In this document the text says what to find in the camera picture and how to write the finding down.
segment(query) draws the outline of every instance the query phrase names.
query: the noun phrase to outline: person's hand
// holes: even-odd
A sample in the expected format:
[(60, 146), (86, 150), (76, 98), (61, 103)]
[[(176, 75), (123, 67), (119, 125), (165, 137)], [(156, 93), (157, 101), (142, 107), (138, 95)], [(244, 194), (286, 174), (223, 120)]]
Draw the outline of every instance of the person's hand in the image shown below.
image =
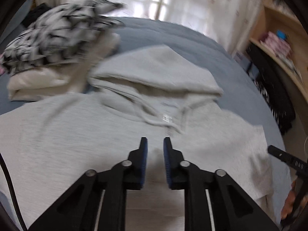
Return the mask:
[[(281, 219), (285, 219), (288, 214), (292, 212), (293, 209), (293, 203), (295, 201), (295, 193), (294, 193), (294, 187), (295, 187), (295, 181), (292, 183), (292, 189), (289, 192), (286, 200), (285, 200), (285, 205), (283, 206), (281, 210)], [(301, 206), (305, 207), (308, 202), (308, 197), (304, 197), (303, 200), (301, 201)]]

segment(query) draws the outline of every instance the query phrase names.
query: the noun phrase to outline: blue object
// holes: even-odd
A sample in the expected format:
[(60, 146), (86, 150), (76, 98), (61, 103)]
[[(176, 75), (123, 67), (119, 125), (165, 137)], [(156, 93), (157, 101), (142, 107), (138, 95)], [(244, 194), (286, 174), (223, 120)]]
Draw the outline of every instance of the blue object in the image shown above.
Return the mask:
[(233, 59), (244, 69), (246, 72), (248, 71), (251, 61), (244, 56), (241, 52), (236, 52)]
[(277, 30), (276, 35), (284, 41), (287, 39), (286, 34), (280, 30)]
[(259, 70), (254, 64), (252, 64), (251, 69), (248, 74), (252, 80), (255, 80), (259, 75)]
[(171, 188), (171, 172), (170, 172), (170, 160), (167, 151), (166, 138), (164, 139), (164, 161), (165, 161), (165, 169), (166, 169), (166, 178), (169, 188)]
[(144, 152), (143, 152), (143, 157), (142, 157), (142, 165), (141, 165), (141, 187), (143, 187), (144, 182), (145, 182), (145, 170), (147, 167), (147, 151), (148, 151), (148, 145), (147, 145), (147, 139), (145, 138), (144, 142)]

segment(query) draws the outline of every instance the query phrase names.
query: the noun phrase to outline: wooden shelf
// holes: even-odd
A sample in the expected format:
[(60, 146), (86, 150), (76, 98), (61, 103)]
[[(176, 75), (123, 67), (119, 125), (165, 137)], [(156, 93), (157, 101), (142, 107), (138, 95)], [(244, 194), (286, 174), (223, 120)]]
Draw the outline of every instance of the wooden shelf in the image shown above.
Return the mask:
[(297, 86), (306, 102), (308, 103), (308, 93), (304, 84), (297, 78), (297, 76), (284, 64), (282, 60), (275, 56), (273, 52), (271, 52), (268, 48), (263, 46), (259, 41), (254, 38), (250, 38), (250, 41), (259, 47), (262, 51), (264, 51), (268, 56), (270, 56), (282, 69), (283, 71), (290, 77), (292, 82)]
[(291, 16), (291, 15), (287, 15), (287, 14), (285, 14), (285, 13), (279, 11), (278, 9), (276, 9), (276, 8), (274, 8), (274, 7), (272, 7), (272, 6), (268, 5), (268, 4), (265, 4), (264, 7), (266, 7), (266, 8), (268, 8), (268, 9), (272, 10), (273, 13), (274, 13), (274, 15), (278, 16), (278, 17), (279, 17), (280, 19), (282, 19), (284, 22), (285, 22), (285, 20), (287, 20), (287, 21), (288, 21), (288, 20), (291, 20), (291, 21), (293, 21), (293, 22), (296, 22), (298, 25), (300, 25), (300, 26), (302, 27), (301, 22), (297, 19), (297, 17)]

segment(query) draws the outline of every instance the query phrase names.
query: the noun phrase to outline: folded cloth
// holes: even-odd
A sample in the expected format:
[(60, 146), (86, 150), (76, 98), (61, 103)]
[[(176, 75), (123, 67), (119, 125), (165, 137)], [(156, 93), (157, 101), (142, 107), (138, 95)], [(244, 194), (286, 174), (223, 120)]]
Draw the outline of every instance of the folded cloth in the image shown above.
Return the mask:
[(108, 0), (56, 6), (8, 44), (0, 64), (14, 75), (38, 66), (77, 62), (85, 54), (87, 44), (100, 32), (123, 25), (118, 20), (100, 16), (122, 6)]
[(37, 67), (13, 75), (7, 84), (10, 100), (38, 101), (68, 92), (84, 92), (88, 70), (110, 55), (119, 42), (120, 36), (109, 30), (91, 45), (80, 63)]
[(275, 55), (282, 55), (284, 58), (288, 57), (291, 53), (290, 44), (279, 38), (273, 32), (268, 32), (268, 36), (263, 44)]

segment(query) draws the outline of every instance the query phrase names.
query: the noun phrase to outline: gray hoodie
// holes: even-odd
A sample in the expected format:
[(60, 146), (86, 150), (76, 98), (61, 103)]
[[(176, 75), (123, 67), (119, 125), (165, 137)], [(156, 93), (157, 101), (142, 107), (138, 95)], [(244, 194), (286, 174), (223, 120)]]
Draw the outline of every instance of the gray hoodie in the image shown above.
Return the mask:
[[(253, 199), (271, 192), (262, 126), (218, 107), (223, 91), (208, 70), (154, 46), (101, 62), (89, 82), (96, 92), (55, 96), (0, 116), (1, 153), (28, 226), (86, 170), (125, 160), (142, 136), (146, 182), (128, 192), (128, 231), (184, 230), (184, 194), (169, 190), (165, 178), (166, 135), (186, 160), (226, 170)], [(2, 175), (0, 189), (10, 198)]]

